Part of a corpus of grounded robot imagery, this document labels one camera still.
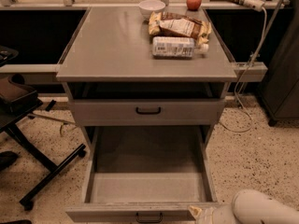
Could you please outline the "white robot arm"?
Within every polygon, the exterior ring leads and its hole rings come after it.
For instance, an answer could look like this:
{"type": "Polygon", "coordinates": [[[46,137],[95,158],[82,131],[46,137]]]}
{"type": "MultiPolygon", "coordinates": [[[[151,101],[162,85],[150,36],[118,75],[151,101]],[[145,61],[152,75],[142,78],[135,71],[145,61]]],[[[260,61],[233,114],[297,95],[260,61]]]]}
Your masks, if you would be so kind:
{"type": "Polygon", "coordinates": [[[230,204],[190,206],[196,224],[299,224],[299,211],[255,189],[237,192],[230,204]]]}

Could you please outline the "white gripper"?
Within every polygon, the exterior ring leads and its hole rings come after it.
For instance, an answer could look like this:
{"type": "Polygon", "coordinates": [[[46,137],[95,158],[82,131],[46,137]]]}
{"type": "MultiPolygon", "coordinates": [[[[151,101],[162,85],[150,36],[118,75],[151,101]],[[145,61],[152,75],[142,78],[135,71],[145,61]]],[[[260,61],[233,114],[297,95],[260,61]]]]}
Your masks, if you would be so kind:
{"type": "Polygon", "coordinates": [[[188,210],[197,219],[196,224],[240,224],[230,205],[210,207],[203,211],[200,207],[190,205],[188,210]]]}

